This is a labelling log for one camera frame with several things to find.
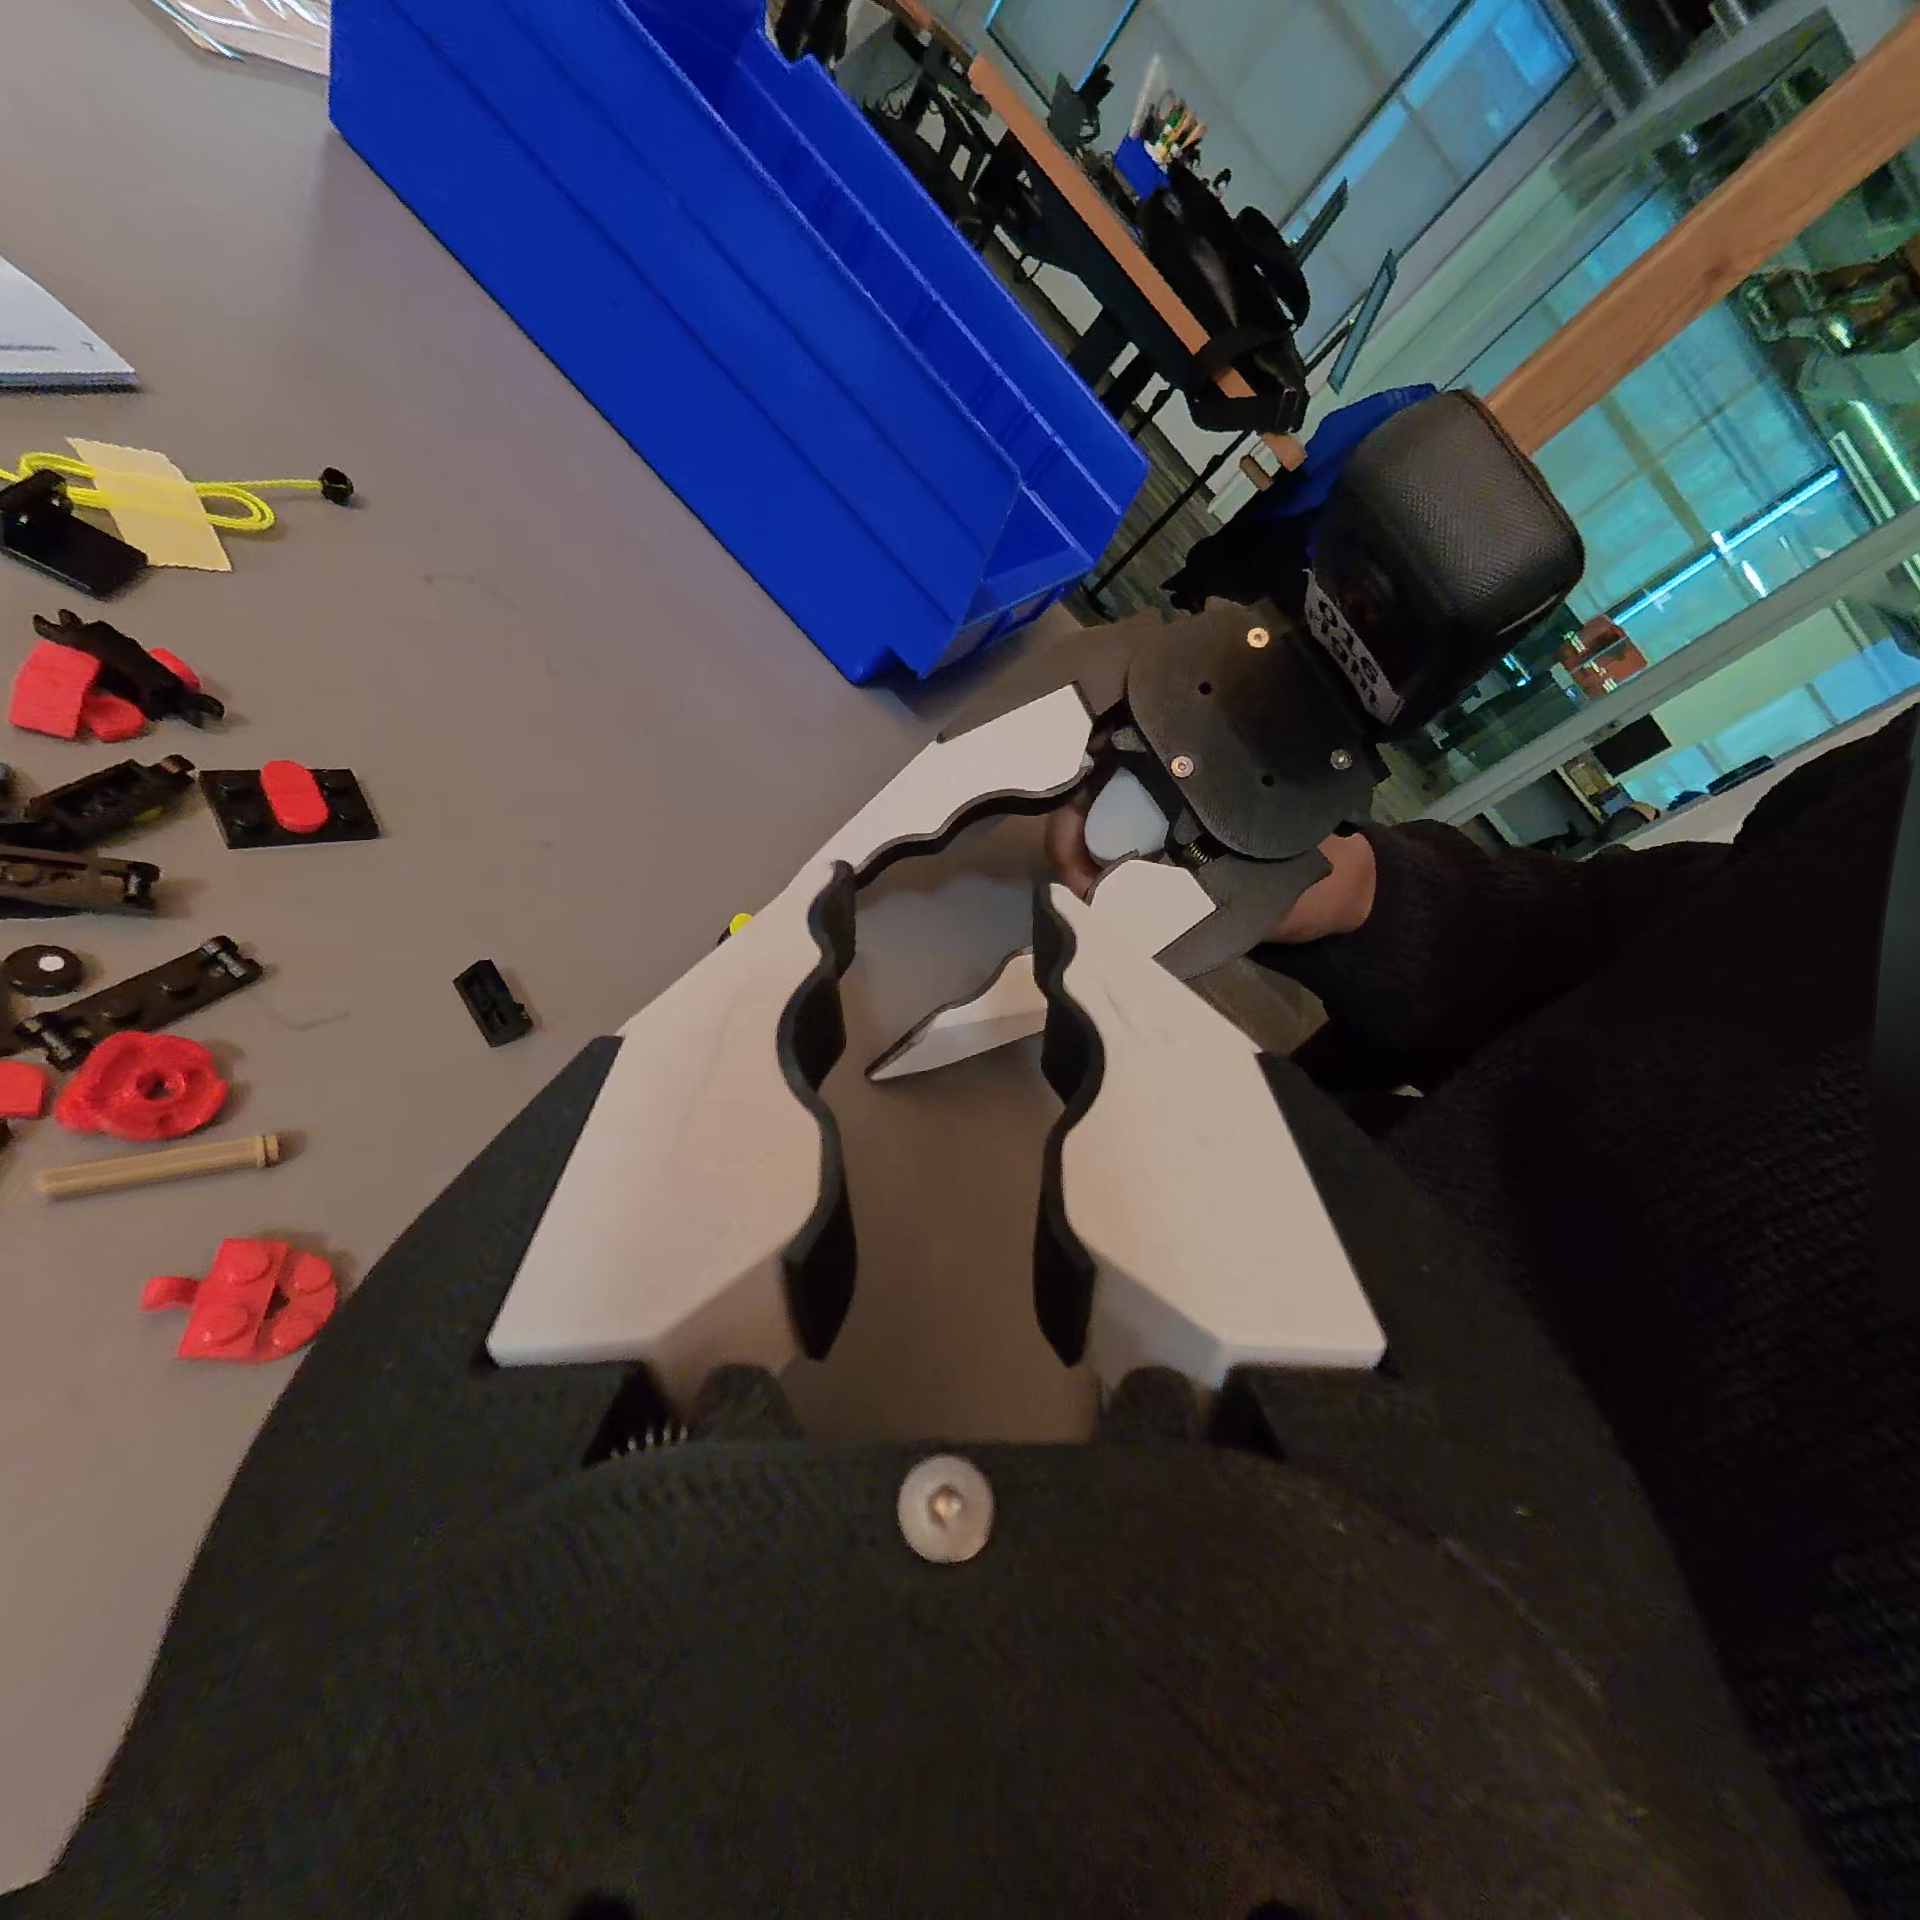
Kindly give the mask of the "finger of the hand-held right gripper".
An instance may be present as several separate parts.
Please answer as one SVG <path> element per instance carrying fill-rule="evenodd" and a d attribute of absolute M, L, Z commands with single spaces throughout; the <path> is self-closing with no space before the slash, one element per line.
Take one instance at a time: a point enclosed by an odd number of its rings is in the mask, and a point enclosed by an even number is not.
<path fill-rule="evenodd" d="M 862 883 L 898 859 L 939 851 L 968 827 L 1044 811 L 1092 771 L 1093 715 L 1079 684 L 1057 684 L 956 739 L 932 740 L 816 859 Z"/>
<path fill-rule="evenodd" d="M 1117 931 L 1148 956 L 1160 956 L 1216 909 L 1210 895 L 1193 871 L 1162 862 L 1117 862 L 1093 883 L 1086 906 L 1093 924 Z M 867 1080 L 884 1085 L 939 1072 L 1032 1039 L 1041 1027 L 1044 992 L 1032 945 L 1022 945 L 990 974 L 980 992 L 939 1005 L 889 1043 L 867 1064 Z"/>

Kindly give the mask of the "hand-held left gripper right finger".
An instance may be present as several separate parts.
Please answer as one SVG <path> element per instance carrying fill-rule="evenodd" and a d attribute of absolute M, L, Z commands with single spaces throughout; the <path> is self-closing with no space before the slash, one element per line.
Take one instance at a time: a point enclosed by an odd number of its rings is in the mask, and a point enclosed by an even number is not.
<path fill-rule="evenodd" d="M 1032 1300 L 1067 1369 L 1376 1370 L 1386 1331 L 1278 1096 L 1278 1062 L 1057 883 L 1034 897 L 1041 1149 Z"/>

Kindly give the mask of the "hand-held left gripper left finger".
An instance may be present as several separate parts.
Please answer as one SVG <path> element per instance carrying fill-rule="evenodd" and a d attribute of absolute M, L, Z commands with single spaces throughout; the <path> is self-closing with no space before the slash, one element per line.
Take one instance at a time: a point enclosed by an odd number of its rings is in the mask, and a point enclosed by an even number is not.
<path fill-rule="evenodd" d="M 690 1404 L 729 1361 L 825 1357 L 857 1291 L 845 862 L 803 869 L 616 1027 L 611 1072 L 485 1331 L 500 1369 L 638 1361 Z"/>

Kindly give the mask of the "person's right forearm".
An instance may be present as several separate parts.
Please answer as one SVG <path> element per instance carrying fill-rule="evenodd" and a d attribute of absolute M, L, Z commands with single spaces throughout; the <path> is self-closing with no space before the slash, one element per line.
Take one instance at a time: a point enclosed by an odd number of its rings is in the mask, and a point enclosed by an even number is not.
<path fill-rule="evenodd" d="M 1396 1080 L 1573 1041 L 1605 1068 L 1732 1064 L 1780 1043 L 1799 994 L 1842 980 L 1859 1024 L 1893 820 L 1838 798 L 1747 815 L 1733 841 L 1612 847 L 1588 862 L 1482 851 L 1417 821 L 1335 840 L 1372 895 L 1297 906 L 1264 956 Z"/>

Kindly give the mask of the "red lego plate with pin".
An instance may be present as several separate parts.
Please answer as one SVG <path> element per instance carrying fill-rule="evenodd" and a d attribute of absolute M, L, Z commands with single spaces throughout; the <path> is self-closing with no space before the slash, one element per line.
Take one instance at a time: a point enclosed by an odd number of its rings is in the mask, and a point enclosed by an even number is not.
<path fill-rule="evenodd" d="M 278 1361 L 337 1311 L 334 1265 L 292 1241 L 226 1237 L 201 1277 L 164 1272 L 141 1287 L 145 1311 L 183 1311 L 176 1357 Z"/>

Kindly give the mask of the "tan lego axle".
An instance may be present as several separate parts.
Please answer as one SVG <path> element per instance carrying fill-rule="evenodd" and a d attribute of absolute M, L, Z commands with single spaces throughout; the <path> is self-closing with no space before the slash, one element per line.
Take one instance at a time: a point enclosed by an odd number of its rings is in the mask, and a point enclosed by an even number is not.
<path fill-rule="evenodd" d="M 281 1164 L 285 1156 L 288 1149 L 281 1135 L 183 1142 L 120 1159 L 51 1164 L 37 1176 L 37 1192 L 40 1199 L 61 1205 L 111 1192 L 201 1183 L 227 1172 L 264 1172 Z"/>

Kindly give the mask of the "red round lego plate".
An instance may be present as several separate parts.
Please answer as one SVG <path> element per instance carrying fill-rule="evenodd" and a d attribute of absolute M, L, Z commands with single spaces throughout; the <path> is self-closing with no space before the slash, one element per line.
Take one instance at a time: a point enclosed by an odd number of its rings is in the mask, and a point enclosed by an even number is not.
<path fill-rule="evenodd" d="M 172 1032 L 104 1039 L 55 1096 L 55 1124 L 83 1135 L 172 1142 L 196 1135 L 227 1104 L 217 1055 Z"/>

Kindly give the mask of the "black lego plate red tile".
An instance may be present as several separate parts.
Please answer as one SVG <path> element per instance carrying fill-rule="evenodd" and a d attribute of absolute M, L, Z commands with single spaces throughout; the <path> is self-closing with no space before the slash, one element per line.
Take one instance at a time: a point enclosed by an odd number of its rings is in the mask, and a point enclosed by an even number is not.
<path fill-rule="evenodd" d="M 227 851 L 382 840 L 377 809 L 346 768 L 281 757 L 259 771 L 199 771 L 196 786 Z"/>

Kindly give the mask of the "black lego hinge plate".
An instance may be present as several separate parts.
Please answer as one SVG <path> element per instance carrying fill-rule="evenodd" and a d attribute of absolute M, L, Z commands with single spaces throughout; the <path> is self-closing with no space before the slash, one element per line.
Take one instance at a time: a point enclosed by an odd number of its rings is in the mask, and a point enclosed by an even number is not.
<path fill-rule="evenodd" d="M 2 1057 L 37 1050 L 41 1064 L 84 1064 L 109 1039 L 156 1035 L 183 1019 L 250 990 L 268 977 L 246 945 L 217 932 L 199 945 L 125 977 L 60 1010 L 26 1015 L 2 1039 Z"/>

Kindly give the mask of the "pile of lego pieces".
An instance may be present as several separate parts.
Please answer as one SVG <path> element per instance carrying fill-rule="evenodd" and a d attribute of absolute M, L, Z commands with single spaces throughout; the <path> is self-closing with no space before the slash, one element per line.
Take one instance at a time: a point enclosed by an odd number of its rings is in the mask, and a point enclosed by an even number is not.
<path fill-rule="evenodd" d="M 188 771 L 181 757 L 118 760 L 34 798 L 2 798 L 2 924 L 156 921 L 164 869 L 118 855 L 109 841 L 166 811 Z M 61 940 L 2 945 L 2 1035 L 26 1015 L 104 986 L 91 982 L 84 952 Z M 41 1064 L 37 1050 L 2 1057 L 2 1146 L 12 1146 L 20 1124 L 51 1108 L 49 1076 L 71 1072 Z"/>

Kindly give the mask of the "red black lego clip piece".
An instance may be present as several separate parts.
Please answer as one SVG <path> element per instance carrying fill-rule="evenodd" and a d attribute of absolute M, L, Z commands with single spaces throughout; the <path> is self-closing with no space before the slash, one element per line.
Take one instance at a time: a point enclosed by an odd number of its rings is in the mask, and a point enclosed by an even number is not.
<path fill-rule="evenodd" d="M 37 643 L 12 674 L 5 720 L 40 739 L 127 744 L 155 724 L 219 727 L 227 709 L 176 654 L 145 647 L 76 609 L 34 618 Z"/>

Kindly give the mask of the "black lego slope piece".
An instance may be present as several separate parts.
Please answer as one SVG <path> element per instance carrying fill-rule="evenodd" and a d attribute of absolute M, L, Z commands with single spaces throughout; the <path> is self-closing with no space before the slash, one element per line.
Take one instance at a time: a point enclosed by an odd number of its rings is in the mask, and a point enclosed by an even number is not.
<path fill-rule="evenodd" d="M 2 485 L 2 551 L 91 596 L 127 592 L 149 565 L 138 546 L 87 523 L 51 471 Z"/>

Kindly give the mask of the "lego instruction booklet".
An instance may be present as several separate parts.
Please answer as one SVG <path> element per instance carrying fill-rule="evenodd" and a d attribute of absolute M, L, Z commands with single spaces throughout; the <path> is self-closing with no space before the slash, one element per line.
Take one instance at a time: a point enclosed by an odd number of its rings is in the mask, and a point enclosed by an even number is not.
<path fill-rule="evenodd" d="M 2 259 L 2 396 L 138 391 L 138 371 Z"/>

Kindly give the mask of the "person's right hand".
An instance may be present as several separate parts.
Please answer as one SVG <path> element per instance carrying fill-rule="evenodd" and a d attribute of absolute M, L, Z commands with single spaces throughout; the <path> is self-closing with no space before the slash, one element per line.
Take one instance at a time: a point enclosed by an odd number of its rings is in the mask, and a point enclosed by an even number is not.
<path fill-rule="evenodd" d="M 1267 931 L 1271 943 L 1318 943 L 1368 924 L 1377 895 L 1377 851 L 1357 830 L 1318 846 L 1325 875 L 1317 878 Z"/>

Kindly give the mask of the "black office chair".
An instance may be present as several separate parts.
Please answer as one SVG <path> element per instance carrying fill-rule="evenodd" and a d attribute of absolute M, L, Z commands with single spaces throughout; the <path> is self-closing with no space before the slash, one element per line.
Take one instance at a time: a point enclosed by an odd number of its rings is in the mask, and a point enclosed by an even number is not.
<path fill-rule="evenodd" d="M 1142 201 L 1140 239 L 1206 329 L 1182 374 L 1193 420 L 1206 432 L 1297 434 L 1309 412 L 1297 343 L 1309 284 L 1279 228 L 1254 204 L 1232 212 L 1184 158 L 1171 158 L 1165 185 Z"/>

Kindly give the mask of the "blue storage bin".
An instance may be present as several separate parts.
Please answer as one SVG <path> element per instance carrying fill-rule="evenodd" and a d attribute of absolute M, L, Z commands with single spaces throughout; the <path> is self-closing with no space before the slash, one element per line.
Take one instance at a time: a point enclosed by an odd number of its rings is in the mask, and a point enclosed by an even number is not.
<path fill-rule="evenodd" d="M 1142 485 L 762 3 L 337 3 L 326 112 L 845 683 L 1011 635 Z"/>

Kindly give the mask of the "wooden desk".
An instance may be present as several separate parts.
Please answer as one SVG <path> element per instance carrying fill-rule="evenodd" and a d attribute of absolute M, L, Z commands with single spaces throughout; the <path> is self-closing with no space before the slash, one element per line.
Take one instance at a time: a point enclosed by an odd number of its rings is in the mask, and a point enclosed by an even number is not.
<path fill-rule="evenodd" d="M 1117 204 L 1084 157 L 1056 136 L 1051 119 L 1025 104 L 1019 83 L 986 52 L 963 43 L 923 3 L 884 8 L 923 39 L 932 58 L 948 58 L 939 75 L 963 82 L 980 112 L 1002 127 L 983 133 L 986 164 L 974 180 L 986 190 L 983 223 L 1002 226 L 1011 252 L 1079 276 L 1098 299 L 1098 319 L 1079 335 L 1067 365 L 1117 417 L 1140 401 L 1148 377 L 1182 396 L 1190 354 L 1202 350 L 1206 329 L 1148 265 L 1140 239 L 1142 201 L 1165 185 L 1171 164 L 1152 166 L 1148 185 Z M 1297 434 L 1216 434 L 1258 438 L 1288 471 L 1304 462 Z"/>

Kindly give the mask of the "person's black knit sweater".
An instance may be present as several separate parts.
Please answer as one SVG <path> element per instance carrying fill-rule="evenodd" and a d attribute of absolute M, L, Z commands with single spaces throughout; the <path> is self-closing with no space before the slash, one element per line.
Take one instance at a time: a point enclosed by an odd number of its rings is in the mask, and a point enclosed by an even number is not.
<path fill-rule="evenodd" d="M 1915 739 L 1903 712 L 1753 811 L 1893 820 L 1886 901 Z M 1833 977 L 1722 1068 L 1544 1039 L 1442 1076 L 1400 1153 L 1572 1349 L 1856 1908 L 1916 1916 L 1916 1303 L 1876 1260 L 1916 1176 L 1871 1142 L 1882 932 L 1859 1024 Z"/>

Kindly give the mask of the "wooden beam structure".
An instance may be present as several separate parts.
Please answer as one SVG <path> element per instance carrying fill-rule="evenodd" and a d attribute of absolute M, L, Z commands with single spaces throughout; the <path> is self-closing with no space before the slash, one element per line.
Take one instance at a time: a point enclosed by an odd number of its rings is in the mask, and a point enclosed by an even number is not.
<path fill-rule="evenodd" d="M 1537 454 L 1916 140 L 1916 8 L 1485 399 Z"/>

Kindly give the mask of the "beige tape strip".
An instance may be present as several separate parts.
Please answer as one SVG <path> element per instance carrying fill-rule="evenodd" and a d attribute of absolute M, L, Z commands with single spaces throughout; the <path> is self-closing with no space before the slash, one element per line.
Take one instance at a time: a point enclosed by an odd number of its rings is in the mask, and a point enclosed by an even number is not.
<path fill-rule="evenodd" d="M 87 491 L 114 532 L 164 572 L 232 572 L 227 546 L 188 475 L 164 454 L 127 442 L 71 438 L 71 458 L 84 465 Z"/>

